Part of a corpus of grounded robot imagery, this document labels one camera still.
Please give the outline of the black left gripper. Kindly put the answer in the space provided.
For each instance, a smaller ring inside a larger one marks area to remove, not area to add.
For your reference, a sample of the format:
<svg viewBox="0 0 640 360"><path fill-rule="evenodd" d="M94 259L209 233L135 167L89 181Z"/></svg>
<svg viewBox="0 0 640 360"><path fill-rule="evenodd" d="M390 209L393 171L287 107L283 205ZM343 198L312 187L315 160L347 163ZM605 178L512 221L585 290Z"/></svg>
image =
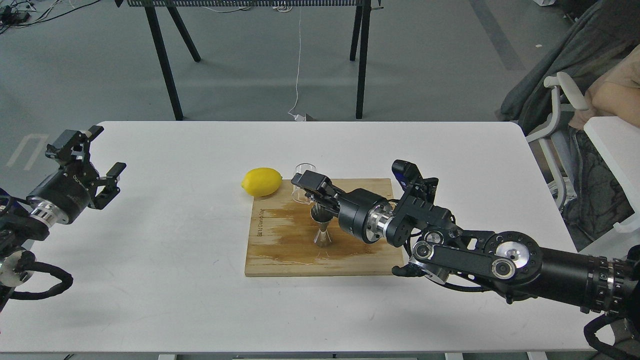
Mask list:
<svg viewBox="0 0 640 360"><path fill-rule="evenodd" d="M127 164L115 162L105 177L98 177L90 162L90 144L104 130L100 125L83 131L68 129L46 146L45 156L55 160L59 167L26 197L33 207L30 216L45 224L71 224L89 205L103 210L118 196L119 176ZM75 163L80 168L67 168Z"/></svg>

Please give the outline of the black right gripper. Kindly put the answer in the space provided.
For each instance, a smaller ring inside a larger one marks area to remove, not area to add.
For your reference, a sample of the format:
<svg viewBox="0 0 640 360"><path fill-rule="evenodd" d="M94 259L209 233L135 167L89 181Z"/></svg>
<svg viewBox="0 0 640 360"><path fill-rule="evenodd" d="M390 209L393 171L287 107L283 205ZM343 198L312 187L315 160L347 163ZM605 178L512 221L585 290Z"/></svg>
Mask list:
<svg viewBox="0 0 640 360"><path fill-rule="evenodd" d="M393 216L386 198L363 188L345 193L326 175L311 170L295 173L291 183L313 203L311 218L337 217L343 231L366 244L385 237L384 228Z"/></svg>

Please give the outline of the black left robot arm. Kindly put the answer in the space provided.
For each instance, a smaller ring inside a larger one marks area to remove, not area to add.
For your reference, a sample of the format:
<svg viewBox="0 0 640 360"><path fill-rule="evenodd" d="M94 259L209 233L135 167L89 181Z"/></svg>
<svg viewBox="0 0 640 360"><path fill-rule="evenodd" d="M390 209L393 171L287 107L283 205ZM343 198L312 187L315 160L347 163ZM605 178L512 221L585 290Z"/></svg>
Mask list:
<svg viewBox="0 0 640 360"><path fill-rule="evenodd" d="M85 131L64 131L46 146L45 156L58 164L55 173L24 199L1 191L1 307L9 300L36 301L58 296L73 284L70 273L39 262L25 244L45 240L55 224L72 224L85 208L102 210L118 196L119 176L126 164L116 162L102 177L90 162L90 145L103 130L103 126L94 125ZM42 292L17 291L35 272L51 275L59 282Z"/></svg>

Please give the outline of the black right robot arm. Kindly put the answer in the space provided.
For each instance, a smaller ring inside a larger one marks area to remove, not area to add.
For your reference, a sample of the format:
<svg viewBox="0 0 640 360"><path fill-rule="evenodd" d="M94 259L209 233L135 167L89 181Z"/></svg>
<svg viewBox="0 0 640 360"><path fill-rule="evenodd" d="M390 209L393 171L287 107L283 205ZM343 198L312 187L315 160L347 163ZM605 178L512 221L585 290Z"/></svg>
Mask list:
<svg viewBox="0 0 640 360"><path fill-rule="evenodd" d="M404 248L409 261L394 266L393 275L426 277L460 292L494 291L508 304L542 297L599 313L583 328L587 343L615 360L635 360L597 332L624 321L639 339L638 245L624 259L608 259L543 248L518 231L464 230L450 210L435 205L438 178L423 178L416 164L399 159L391 170L403 189L400 199L363 188L346 192L311 170L296 173L291 183L305 191L321 219L336 218L367 244L386 239Z"/></svg>

